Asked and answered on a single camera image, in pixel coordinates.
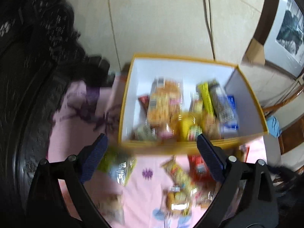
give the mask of snack bag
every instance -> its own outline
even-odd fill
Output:
[[[155,129],[146,124],[140,125],[134,130],[134,138],[140,141],[156,141]]]
[[[169,96],[153,93],[150,98],[147,121],[151,125],[161,125],[170,122]]]
[[[201,155],[188,155],[190,173],[195,182],[212,180],[211,173]]]
[[[215,116],[204,113],[201,122],[202,130],[210,140],[221,139],[221,127]]]
[[[213,198],[215,197],[215,186],[216,182],[213,179],[203,183],[202,194],[197,201],[197,203],[200,204],[201,209],[207,209],[210,206]]]
[[[211,97],[208,90],[208,82],[204,82],[198,85],[198,89],[201,92],[201,96],[204,102],[205,110],[208,114],[214,116],[213,106],[211,103]]]
[[[121,199],[121,195],[110,194],[96,205],[96,208],[108,223],[111,223],[114,220],[121,225],[125,224],[124,209]]]
[[[201,113],[183,113],[180,122],[180,138],[182,141],[196,141],[197,136],[202,133]]]
[[[148,108],[148,123],[157,126],[179,119],[182,108],[181,83],[159,78],[155,80],[154,86]]]
[[[107,173],[113,181],[125,186],[136,164],[136,159],[114,147],[109,147],[97,169]]]
[[[190,176],[175,162],[175,158],[162,164],[161,167],[164,168],[165,172],[172,178],[175,184],[180,186],[188,197],[191,199],[198,197],[199,188]]]
[[[203,111],[203,103],[204,102],[201,100],[199,93],[192,93],[190,112],[201,113]]]
[[[219,122],[226,123],[234,119],[234,113],[224,89],[222,89],[216,80],[209,82],[208,86],[212,104]]]
[[[149,96],[148,95],[139,96],[138,101],[139,101],[140,105],[143,107],[143,109],[145,110],[145,112],[147,113],[148,107],[149,107],[149,101],[150,101]]]
[[[221,134],[223,135],[224,138],[232,138],[238,136],[238,130],[239,130],[238,116],[236,113],[234,96],[227,96],[227,100],[234,113],[234,118],[226,123],[221,124]]]
[[[192,202],[179,186],[164,191],[163,199],[165,200],[162,201],[162,204],[164,203],[162,209],[167,217],[191,215]]]

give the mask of blue cloth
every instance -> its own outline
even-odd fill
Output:
[[[280,129],[279,121],[274,117],[271,116],[267,120],[267,127],[269,130],[269,133],[275,137],[278,138],[282,134],[282,130]]]

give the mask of screw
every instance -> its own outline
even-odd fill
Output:
[[[73,161],[75,161],[77,159],[77,157],[76,157],[76,155],[70,155],[68,157],[68,159],[69,159],[70,162],[73,162]]]
[[[48,162],[48,161],[47,161],[46,159],[40,160],[40,164],[41,164],[41,165],[45,165],[47,162]]]
[[[262,159],[259,159],[257,162],[258,162],[260,165],[264,165],[264,164],[265,164],[265,161],[262,160]]]
[[[228,158],[231,162],[235,162],[237,160],[237,158],[233,155],[229,156]]]

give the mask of cable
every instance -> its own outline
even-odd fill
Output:
[[[212,26],[212,11],[211,11],[211,2],[208,0],[208,7],[209,7],[209,23],[207,22],[207,26],[209,27],[210,31],[210,44],[211,44],[211,50],[213,54],[213,60],[216,60],[216,54],[215,54],[215,47],[214,47],[214,37],[213,37],[213,26]]]

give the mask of yellow box rim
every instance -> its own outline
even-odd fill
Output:
[[[254,139],[257,138],[259,136],[263,136],[264,134],[268,134],[268,127],[266,124],[266,120],[262,111],[262,108],[257,100],[257,97],[255,96],[247,78],[245,77],[244,73],[241,71],[241,69],[239,68],[239,66],[237,64],[233,64],[233,63],[227,63],[227,62],[223,62],[223,61],[215,61],[213,59],[204,59],[204,58],[196,58],[196,57],[190,57],[190,56],[179,56],[179,55],[162,55],[162,54],[151,54],[151,53],[135,53],[133,55],[131,64],[130,64],[130,69],[128,72],[128,77],[127,77],[127,81],[126,81],[126,86],[125,86],[125,91],[124,91],[124,95],[123,95],[123,102],[122,102],[122,106],[121,106],[121,112],[120,112],[120,122],[119,122],[119,131],[118,131],[118,143],[119,145],[121,145],[122,147],[127,147],[127,148],[142,148],[142,147],[156,147],[158,146],[155,142],[143,142],[143,141],[134,141],[134,140],[127,140],[122,142],[122,129],[123,129],[123,117],[124,117],[124,113],[125,113],[125,104],[126,104],[126,99],[127,99],[127,93],[128,93],[128,88],[129,88],[129,82],[130,82],[130,78],[131,78],[131,72],[132,72],[132,68],[133,68],[133,63],[134,60],[136,58],[152,58],[152,59],[171,59],[171,60],[185,60],[185,61],[193,61],[193,62],[201,62],[202,64],[206,64],[206,63],[212,63],[212,64],[217,64],[217,65],[223,65],[223,66],[228,66],[228,67],[233,67],[235,69],[237,69],[239,71],[239,73],[241,74],[242,78],[245,80],[245,83],[250,91],[250,95],[254,100],[254,104],[257,108],[257,110],[259,110],[259,115],[260,115],[260,119],[262,122],[262,126],[263,126],[263,132],[258,133],[258,134],[252,134],[252,135],[248,135],[248,136],[240,136],[240,137],[235,137],[235,138],[230,138],[230,139],[220,139],[220,140],[213,140],[211,141],[213,144],[218,145],[221,147],[221,145],[223,145],[224,148],[228,148],[226,147],[226,145],[228,146],[228,144],[233,144],[233,143],[237,143],[241,141],[246,141],[248,139]],[[189,146],[189,147],[196,147],[196,143],[195,142],[176,142],[174,143],[176,146]]]

